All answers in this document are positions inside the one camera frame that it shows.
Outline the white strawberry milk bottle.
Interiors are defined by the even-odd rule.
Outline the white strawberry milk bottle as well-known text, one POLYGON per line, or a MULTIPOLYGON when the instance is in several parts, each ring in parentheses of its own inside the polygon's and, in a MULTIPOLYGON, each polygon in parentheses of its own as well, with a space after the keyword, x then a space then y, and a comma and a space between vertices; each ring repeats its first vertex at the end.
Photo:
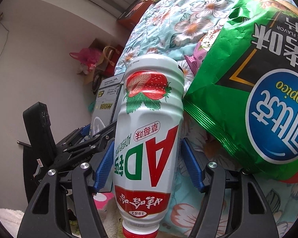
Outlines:
POLYGON ((178 163, 184 73, 160 54, 135 58, 124 75, 113 154, 113 190, 125 237, 156 237, 178 163))

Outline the green red chip bag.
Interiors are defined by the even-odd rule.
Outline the green red chip bag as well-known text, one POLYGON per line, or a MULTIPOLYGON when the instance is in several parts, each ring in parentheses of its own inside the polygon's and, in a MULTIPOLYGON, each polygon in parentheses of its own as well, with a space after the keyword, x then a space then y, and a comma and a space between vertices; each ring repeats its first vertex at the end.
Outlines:
POLYGON ((236 0, 183 103, 242 167, 298 183, 298 9, 236 0))

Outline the brown cardboard box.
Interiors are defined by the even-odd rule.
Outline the brown cardboard box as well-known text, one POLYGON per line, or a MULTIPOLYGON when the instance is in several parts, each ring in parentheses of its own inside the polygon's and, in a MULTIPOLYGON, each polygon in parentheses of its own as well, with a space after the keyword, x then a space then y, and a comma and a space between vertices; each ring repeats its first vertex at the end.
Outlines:
POLYGON ((117 23, 132 31, 147 9, 161 0, 136 0, 117 19, 117 23))

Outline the black yellow product box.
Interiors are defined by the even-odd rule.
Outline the black yellow product box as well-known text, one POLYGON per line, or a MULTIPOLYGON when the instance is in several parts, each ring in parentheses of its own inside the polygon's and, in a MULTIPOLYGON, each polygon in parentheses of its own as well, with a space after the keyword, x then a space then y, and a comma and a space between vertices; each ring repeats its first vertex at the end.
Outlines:
POLYGON ((90 138, 117 120, 116 106, 119 101, 124 73, 102 80, 96 93, 96 100, 90 123, 90 138))

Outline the pink wrapper piece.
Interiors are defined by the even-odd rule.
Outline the pink wrapper piece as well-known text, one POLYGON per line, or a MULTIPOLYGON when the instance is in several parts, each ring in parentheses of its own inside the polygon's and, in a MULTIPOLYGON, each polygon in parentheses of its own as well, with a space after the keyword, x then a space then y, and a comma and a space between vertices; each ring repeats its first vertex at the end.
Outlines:
POLYGON ((204 58, 206 57, 207 51, 202 47, 201 40, 196 44, 193 51, 193 55, 185 55, 185 60, 188 63, 190 70, 195 76, 202 65, 204 58))

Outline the pink gift bag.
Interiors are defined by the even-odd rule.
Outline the pink gift bag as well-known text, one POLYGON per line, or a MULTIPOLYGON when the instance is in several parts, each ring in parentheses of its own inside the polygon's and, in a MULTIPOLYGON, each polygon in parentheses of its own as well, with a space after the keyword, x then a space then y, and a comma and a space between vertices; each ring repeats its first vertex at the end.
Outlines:
POLYGON ((69 55, 80 62, 77 74, 88 75, 95 69, 103 52, 96 48, 83 48, 79 52, 71 52, 69 55))

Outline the floral teal blanket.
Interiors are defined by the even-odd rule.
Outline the floral teal blanket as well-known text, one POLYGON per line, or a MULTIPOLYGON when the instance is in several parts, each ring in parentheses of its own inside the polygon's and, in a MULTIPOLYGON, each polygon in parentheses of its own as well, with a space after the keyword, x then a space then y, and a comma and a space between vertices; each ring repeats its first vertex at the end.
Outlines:
MULTIPOLYGON (((134 27, 115 68, 126 71, 132 59, 147 53, 173 58, 185 73, 189 88, 194 73, 185 61, 197 43, 210 49, 235 0, 161 0, 152 4, 134 27)), ((272 210, 280 237, 294 237, 298 226, 298 183, 287 184, 261 176, 256 178, 272 210)), ((187 237, 199 213, 203 195, 191 182, 183 161, 176 173, 175 192, 159 237, 187 237)))

